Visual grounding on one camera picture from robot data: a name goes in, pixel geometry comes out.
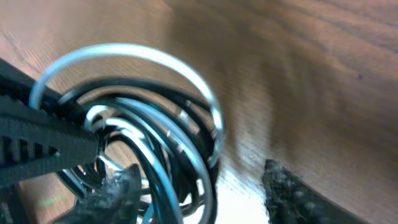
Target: grooved black plastic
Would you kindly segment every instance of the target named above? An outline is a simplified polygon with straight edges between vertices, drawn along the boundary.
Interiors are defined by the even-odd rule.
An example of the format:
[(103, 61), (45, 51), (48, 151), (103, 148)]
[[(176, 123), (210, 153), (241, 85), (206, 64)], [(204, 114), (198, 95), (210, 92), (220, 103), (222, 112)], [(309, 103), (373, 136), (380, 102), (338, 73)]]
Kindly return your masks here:
[[(34, 80), (0, 59), (0, 186), (94, 162), (93, 133), (27, 106)], [(46, 89), (43, 109), (60, 95)]]

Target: black cable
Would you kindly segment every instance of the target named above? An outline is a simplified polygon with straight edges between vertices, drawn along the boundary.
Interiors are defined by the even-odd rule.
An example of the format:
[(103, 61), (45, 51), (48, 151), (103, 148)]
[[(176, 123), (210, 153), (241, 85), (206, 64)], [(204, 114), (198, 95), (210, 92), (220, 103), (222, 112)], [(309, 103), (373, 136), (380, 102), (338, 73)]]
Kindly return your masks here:
[[(66, 109), (71, 108), (70, 105), (76, 105), (77, 99), (79, 99), (81, 96), (85, 95), (91, 90), (115, 85), (142, 88), (163, 96), (164, 98), (184, 110), (184, 112), (188, 114), (188, 117), (198, 126), (200, 131), (198, 133), (193, 133), (186, 123), (181, 122), (181, 120), (175, 114), (169, 112), (163, 106), (154, 103), (144, 97), (133, 94), (111, 93), (100, 96), (95, 100), (85, 103), (82, 108), (75, 109), (72, 112), (70, 111), (70, 109)], [(158, 142), (158, 139), (156, 139), (154, 133), (151, 133), (147, 130), (147, 128), (150, 127), (151, 130), (158, 135), (158, 138), (160, 138), (161, 141), (167, 146), (166, 150), (168, 160), (170, 161), (171, 173), (173, 176), (172, 184), (174, 190), (177, 193), (177, 197), (180, 200), (180, 203), (185, 200), (188, 194), (190, 194), (192, 197), (192, 203), (181, 206), (184, 216), (194, 213), (197, 208), (201, 204), (203, 204), (203, 198), (199, 197), (198, 194), (198, 188), (196, 184), (197, 174), (194, 171), (190, 160), (186, 156), (185, 152), (179, 152), (178, 144), (172, 142), (166, 136), (164, 130), (158, 127), (157, 123), (153, 122), (146, 114), (143, 114), (138, 110), (134, 110), (127, 104), (123, 103), (123, 101), (117, 100), (116, 98), (129, 98), (153, 107), (154, 109), (158, 110), (159, 112), (170, 118), (188, 136), (192, 143), (194, 143), (195, 147), (198, 149), (198, 152), (201, 155), (201, 158), (203, 159), (203, 161), (205, 161), (206, 169), (210, 174), (211, 185), (213, 189), (213, 210), (209, 223), (214, 223), (217, 211), (215, 182), (218, 177), (219, 164), (210, 169), (206, 162), (213, 153), (214, 139), (211, 135), (211, 131), (206, 126), (201, 116), (191, 108), (189, 103), (196, 105), (197, 107), (201, 108), (201, 110), (206, 111), (207, 113), (210, 112), (209, 106), (189, 94), (186, 94), (180, 90), (174, 90), (173, 88), (165, 86), (161, 83), (133, 78), (104, 78), (102, 80), (83, 83), (81, 85), (78, 85), (77, 87), (74, 87), (58, 100), (57, 105), (52, 105), (50, 107), (51, 110), (56, 111), (56, 114), (62, 117), (66, 117), (68, 120), (75, 122), (77, 125), (83, 124), (86, 112), (94, 105), (106, 105), (115, 108), (116, 110), (121, 112), (118, 117), (128, 120), (130, 123), (137, 126), (146, 135), (146, 138), (149, 139), (151, 142), (150, 148), (153, 150), (156, 157), (159, 159), (159, 161), (162, 163), (162, 166), (166, 170), (166, 161), (162, 152), (161, 143)], [(148, 127), (143, 126), (139, 122), (139, 120), (143, 121)], [(114, 129), (110, 127), (98, 131), (98, 134), (104, 141), (102, 143), (102, 150), (104, 150), (106, 142), (108, 145), (115, 141), (122, 141), (127, 144), (133, 150), (138, 160), (140, 161), (141, 167), (146, 173), (148, 181), (150, 183), (150, 188), (143, 189), (141, 191), (141, 194), (151, 194), (152, 203), (155, 211), (154, 220), (159, 221), (160, 223), (175, 223), (176, 220), (175, 217), (172, 215), (173, 212), (171, 211), (171, 206), (168, 200), (165, 200), (165, 190), (162, 188), (162, 183), (159, 182), (159, 179), (156, 173), (153, 171), (150, 163), (141, 153), (140, 149), (134, 144), (134, 142), (130, 141), (127, 137), (124, 137), (120, 134), (110, 137), (111, 133), (113, 132)], [(98, 187), (101, 187), (102, 180), (106, 177), (104, 162), (97, 159), (97, 161), (95, 162), (95, 166), (96, 169), (94, 168), (94, 164), (82, 165), (82, 168), (85, 171), (85, 175), (77, 167), (72, 169), (72, 171), (74, 171), (73, 173), (81, 180), (85, 187), (87, 187), (87, 191), (91, 191), (91, 189), (97, 189)], [(77, 197), (84, 197), (84, 193), (81, 192), (81, 190), (77, 186), (74, 186), (74, 183), (72, 181), (68, 181), (68, 177), (63, 172), (60, 172), (60, 176), (60, 179), (63, 181), (63, 183)], [(148, 206), (148, 203), (141, 203), (139, 213), (141, 215), (144, 215)]]
[(167, 148), (170, 149), (170, 151), (168, 152), (170, 159), (175, 161), (178, 164), (178, 167), (180, 167), (181, 171), (183, 172), (182, 173), (183, 175), (181, 176), (181, 178), (180, 179), (174, 178), (174, 181), (179, 181), (178, 183), (180, 185), (185, 184), (185, 187), (188, 190), (190, 190), (190, 193), (192, 195), (192, 203), (191, 203), (191, 207), (189, 209), (192, 209), (192, 212), (196, 211), (196, 209), (198, 208), (198, 189), (197, 189), (197, 184), (196, 184), (197, 178), (193, 178), (194, 176), (196, 176), (196, 173), (193, 171), (190, 161), (186, 157), (183, 156), (184, 155), (183, 153), (180, 153), (178, 151), (178, 149), (177, 149), (178, 146), (175, 143), (173, 143), (163, 133), (163, 131), (161, 131), (157, 127), (157, 125), (152, 120), (147, 118), (146, 115), (128, 107), (127, 105), (124, 105), (121, 101), (117, 101), (114, 98), (100, 98), (100, 99), (85, 103), (84, 105), (82, 105), (82, 107), (85, 110), (89, 110), (93, 105), (106, 105), (106, 106), (110, 106), (112, 108), (118, 109), (119, 111), (123, 112), (123, 115), (119, 116), (120, 118), (126, 119), (129, 122), (131, 122), (132, 124), (134, 124), (135, 126), (137, 126), (139, 129), (144, 130), (145, 127), (143, 127), (143, 125), (141, 125), (139, 122), (137, 122), (134, 117), (142, 119), (160, 136), (160, 138), (168, 146)]

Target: wooden surface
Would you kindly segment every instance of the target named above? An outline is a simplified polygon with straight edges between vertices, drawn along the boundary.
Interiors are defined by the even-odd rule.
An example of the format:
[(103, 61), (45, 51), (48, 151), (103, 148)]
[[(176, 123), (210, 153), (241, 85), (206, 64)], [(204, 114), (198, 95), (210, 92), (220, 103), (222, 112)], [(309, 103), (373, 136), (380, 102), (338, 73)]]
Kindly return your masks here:
[[(397, 11), (397, 0), (1, 0), (0, 57), (37, 78), (91, 44), (174, 54), (208, 80), (226, 117), (220, 223), (264, 223), (268, 157), (367, 221), (397, 223)], [(166, 68), (123, 57), (78, 63), (50, 86), (110, 74), (197, 93)], [(22, 186), (40, 222), (73, 202), (52, 175)]]

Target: wire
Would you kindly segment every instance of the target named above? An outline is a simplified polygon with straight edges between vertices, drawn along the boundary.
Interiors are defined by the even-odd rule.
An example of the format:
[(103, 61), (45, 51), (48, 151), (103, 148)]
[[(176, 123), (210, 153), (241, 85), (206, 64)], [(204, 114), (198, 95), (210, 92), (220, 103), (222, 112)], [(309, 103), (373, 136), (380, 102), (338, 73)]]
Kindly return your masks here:
[[(58, 178), (78, 198), (99, 190), (103, 179), (107, 178), (105, 165), (114, 170), (124, 168), (105, 154), (109, 145), (121, 141), (137, 156), (147, 177), (142, 183), (149, 184), (149, 188), (140, 191), (141, 195), (150, 194), (152, 199), (151, 203), (140, 202), (138, 212), (144, 222), (149, 223), (152, 218), (156, 223), (182, 223), (183, 217), (204, 205), (199, 223), (214, 223), (218, 205), (215, 184), (223, 148), (224, 121), (218, 101), (207, 83), (179, 59), (134, 44), (103, 44), (79, 49), (61, 57), (44, 71), (32, 89), (29, 105), (40, 108), (46, 82), (69, 64), (109, 55), (134, 56), (161, 63), (189, 79), (208, 103), (161, 83), (136, 78), (104, 78), (77, 85), (45, 109), (96, 133), (100, 140), (98, 158), (95, 163), (81, 165), (84, 172), (72, 167), (57, 172)], [(127, 93), (108, 93), (83, 103), (81, 107), (75, 106), (77, 100), (90, 91), (116, 85), (142, 88), (163, 96), (179, 107), (188, 119), (182, 119), (143, 96)], [(211, 115), (214, 129), (205, 124), (202, 114), (193, 110), (192, 105)], [(103, 112), (109, 109), (115, 112), (110, 117), (103, 117)], [(194, 131), (190, 123), (195, 123), (199, 132)], [(203, 183), (202, 195), (199, 195), (197, 179)], [(180, 205), (188, 195), (192, 202)]]
[(224, 121), (222, 119), (220, 104), (218, 103), (215, 94), (212, 92), (206, 81), (204, 81), (203, 77), (200, 76), (199, 73), (196, 72), (192, 67), (172, 55), (150, 47), (136, 44), (119, 43), (98, 44), (89, 47), (83, 47), (82, 49), (70, 52), (48, 66), (44, 73), (40, 76), (40, 79), (35, 83), (30, 93), (29, 106), (35, 109), (40, 109), (40, 102), (46, 83), (65, 67), (77, 61), (86, 60), (89, 58), (117, 55), (138, 57), (165, 65), (166, 67), (169, 67), (183, 75), (198, 88), (198, 90), (210, 104), (210, 111), (215, 125), (215, 149), (209, 161), (210, 167), (214, 167), (221, 154), (224, 141)]

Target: wooden table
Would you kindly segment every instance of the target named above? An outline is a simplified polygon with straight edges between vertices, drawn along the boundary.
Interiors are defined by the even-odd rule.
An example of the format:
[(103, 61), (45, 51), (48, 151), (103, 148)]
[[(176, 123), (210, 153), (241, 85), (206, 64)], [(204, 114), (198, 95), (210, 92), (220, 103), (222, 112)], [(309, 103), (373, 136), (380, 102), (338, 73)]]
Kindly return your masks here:
[[(1, 0), (0, 57), (37, 78), (91, 44), (169, 52), (206, 78), (226, 117), (219, 223), (264, 223), (270, 157), (369, 222), (396, 223), (397, 11), (397, 0)], [(198, 93), (164, 67), (124, 57), (78, 63), (50, 86), (105, 75)], [(53, 175), (21, 185), (39, 222), (73, 203)]]

